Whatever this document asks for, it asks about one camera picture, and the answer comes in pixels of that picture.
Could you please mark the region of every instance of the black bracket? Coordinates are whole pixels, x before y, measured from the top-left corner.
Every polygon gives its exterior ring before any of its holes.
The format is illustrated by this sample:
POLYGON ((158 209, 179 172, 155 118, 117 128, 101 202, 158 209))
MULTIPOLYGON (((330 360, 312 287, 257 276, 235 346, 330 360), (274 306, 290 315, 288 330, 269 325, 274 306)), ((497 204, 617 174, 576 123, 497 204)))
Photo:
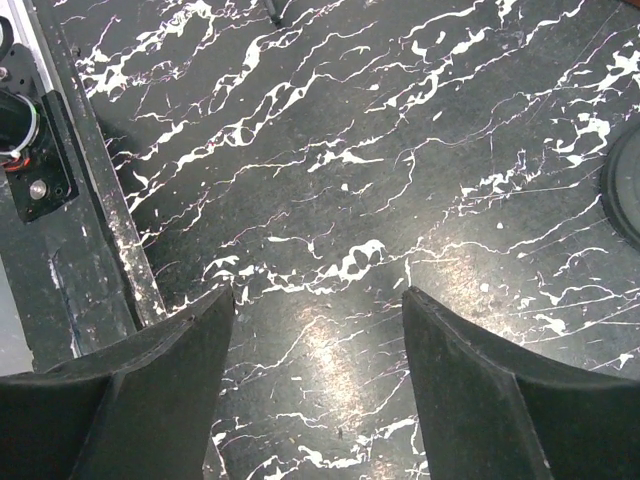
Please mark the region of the black bracket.
POLYGON ((0 61, 0 67, 8 72, 0 82, 0 88, 29 98, 40 116, 38 136, 42 141, 25 152, 28 165, 16 171, 6 170, 18 216, 24 223, 29 223, 75 198, 78 188, 64 148, 60 148, 58 129, 49 121, 53 118, 50 95, 45 96, 31 51, 23 45, 13 45, 0 61), (40 188, 34 191, 34 184, 40 188))

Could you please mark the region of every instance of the screw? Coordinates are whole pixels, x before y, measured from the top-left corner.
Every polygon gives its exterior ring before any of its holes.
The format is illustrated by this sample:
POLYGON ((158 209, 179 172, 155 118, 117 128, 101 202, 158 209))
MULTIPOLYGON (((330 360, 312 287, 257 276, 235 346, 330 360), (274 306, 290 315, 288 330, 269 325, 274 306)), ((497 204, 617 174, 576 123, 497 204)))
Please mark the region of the screw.
POLYGON ((29 195, 34 200, 42 200, 47 194, 47 184, 42 180, 36 180, 29 187, 29 195))

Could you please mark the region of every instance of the marble pattern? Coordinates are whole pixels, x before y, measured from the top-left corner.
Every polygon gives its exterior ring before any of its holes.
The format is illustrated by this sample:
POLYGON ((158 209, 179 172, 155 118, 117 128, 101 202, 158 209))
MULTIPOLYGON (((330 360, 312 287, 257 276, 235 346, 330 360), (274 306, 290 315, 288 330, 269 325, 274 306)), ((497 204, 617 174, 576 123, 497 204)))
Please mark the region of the marble pattern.
POLYGON ((238 320, 211 477, 425 478, 400 294, 640 378, 599 172, 640 11, 586 0, 54 0, 167 308, 238 320))

